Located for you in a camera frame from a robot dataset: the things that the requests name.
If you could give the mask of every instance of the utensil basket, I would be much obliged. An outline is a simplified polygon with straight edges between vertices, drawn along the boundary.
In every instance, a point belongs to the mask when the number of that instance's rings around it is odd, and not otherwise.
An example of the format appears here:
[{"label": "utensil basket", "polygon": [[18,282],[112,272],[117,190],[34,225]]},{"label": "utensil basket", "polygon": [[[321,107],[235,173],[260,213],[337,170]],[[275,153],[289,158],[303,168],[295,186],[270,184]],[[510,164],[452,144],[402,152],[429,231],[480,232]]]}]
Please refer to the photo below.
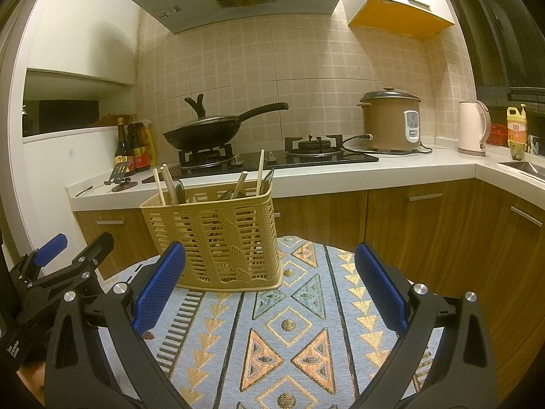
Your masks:
[{"label": "utensil basket", "polygon": [[[162,254],[179,241],[186,253],[178,286],[202,291],[265,291],[282,284],[272,184],[255,196],[256,181],[244,183],[246,198],[216,201],[236,183],[186,188],[196,203],[162,206],[159,194],[140,208]],[[168,192],[165,200],[170,201]]]}]

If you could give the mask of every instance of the red basket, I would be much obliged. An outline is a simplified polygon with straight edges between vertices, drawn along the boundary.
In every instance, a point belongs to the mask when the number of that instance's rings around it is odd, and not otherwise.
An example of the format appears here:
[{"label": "red basket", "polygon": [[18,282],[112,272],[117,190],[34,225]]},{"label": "red basket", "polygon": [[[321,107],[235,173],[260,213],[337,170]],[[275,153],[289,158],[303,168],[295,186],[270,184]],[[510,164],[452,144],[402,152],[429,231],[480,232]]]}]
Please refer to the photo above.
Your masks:
[{"label": "red basket", "polygon": [[494,146],[507,146],[508,145],[508,128],[501,124],[492,123],[490,127],[490,135],[486,142],[489,145]]}]

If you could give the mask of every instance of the rice cooker switch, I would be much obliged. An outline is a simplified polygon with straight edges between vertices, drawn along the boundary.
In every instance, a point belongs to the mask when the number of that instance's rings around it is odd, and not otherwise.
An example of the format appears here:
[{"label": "rice cooker switch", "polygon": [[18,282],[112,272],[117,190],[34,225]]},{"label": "rice cooker switch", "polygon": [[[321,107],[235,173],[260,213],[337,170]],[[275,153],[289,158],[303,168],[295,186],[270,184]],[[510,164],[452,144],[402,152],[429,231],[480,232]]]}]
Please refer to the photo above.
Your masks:
[{"label": "rice cooker switch", "polygon": [[403,112],[405,120],[405,139],[409,143],[417,143],[420,140],[420,122],[416,110],[406,110]]}]

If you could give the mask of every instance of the electric kettle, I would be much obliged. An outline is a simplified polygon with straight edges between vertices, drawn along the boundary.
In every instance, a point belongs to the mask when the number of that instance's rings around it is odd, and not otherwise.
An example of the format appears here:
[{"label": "electric kettle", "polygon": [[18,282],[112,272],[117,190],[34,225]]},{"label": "electric kettle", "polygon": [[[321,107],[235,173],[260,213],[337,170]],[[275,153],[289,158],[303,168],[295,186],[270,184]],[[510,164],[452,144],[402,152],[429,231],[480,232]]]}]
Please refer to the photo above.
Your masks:
[{"label": "electric kettle", "polygon": [[461,101],[458,111],[458,152],[486,155],[485,143],[490,135],[490,113],[481,101]]}]

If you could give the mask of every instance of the stove knob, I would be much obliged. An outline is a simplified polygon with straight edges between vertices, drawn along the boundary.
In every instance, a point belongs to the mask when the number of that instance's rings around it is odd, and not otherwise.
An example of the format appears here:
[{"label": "stove knob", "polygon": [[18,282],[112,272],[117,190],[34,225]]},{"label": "stove knob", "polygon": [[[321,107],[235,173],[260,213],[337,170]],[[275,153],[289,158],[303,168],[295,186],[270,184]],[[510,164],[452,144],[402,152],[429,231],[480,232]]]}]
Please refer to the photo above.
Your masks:
[{"label": "stove knob", "polygon": [[240,154],[236,154],[232,161],[231,161],[231,164],[234,165],[234,166],[240,166],[240,165],[243,165],[244,164],[244,160],[241,160],[240,159]]},{"label": "stove knob", "polygon": [[269,151],[269,155],[267,155],[266,162],[268,163],[276,163],[276,157],[272,153],[272,151]]}]

